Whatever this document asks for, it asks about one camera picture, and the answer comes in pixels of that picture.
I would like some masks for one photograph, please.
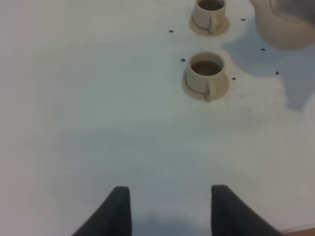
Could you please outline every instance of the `cup handle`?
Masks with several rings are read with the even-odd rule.
[[[210,102],[216,96],[216,86],[215,83],[210,80],[207,82],[205,90],[205,99]]]
[[[211,14],[210,16],[210,26],[209,26],[209,32],[214,33],[217,29],[217,17],[215,14]]]

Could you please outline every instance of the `ceramic cup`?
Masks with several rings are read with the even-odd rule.
[[[205,76],[196,73],[192,65],[199,61],[214,62],[221,71],[215,75]],[[200,52],[190,57],[187,66],[186,84],[194,92],[204,94],[204,100],[211,101],[225,95],[228,89],[228,80],[225,75],[225,62],[218,54],[213,52]]]
[[[195,0],[195,9],[193,12],[193,21],[200,28],[207,29],[209,33],[215,33],[225,20],[226,1],[225,0],[213,0],[223,5],[219,10],[205,10],[198,4],[203,0]]]

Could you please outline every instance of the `teapot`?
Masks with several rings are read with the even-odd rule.
[[[315,43],[315,0],[251,0],[255,24],[268,44],[299,49]]]

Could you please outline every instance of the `white surface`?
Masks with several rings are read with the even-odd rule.
[[[2,235],[69,236],[116,185],[131,189],[136,236],[207,232],[219,183],[279,230],[315,223],[315,48],[267,46],[247,0],[228,1],[215,38],[189,29],[192,9],[1,1]],[[200,50],[237,78],[213,103],[181,88],[180,59]]]

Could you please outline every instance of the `dark liquid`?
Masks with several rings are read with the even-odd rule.
[[[208,11],[216,11],[223,7],[223,4],[221,2],[215,1],[215,0],[203,0],[198,3],[198,5]]]
[[[221,68],[212,61],[201,60],[191,66],[194,72],[199,75],[215,75],[221,71]]]

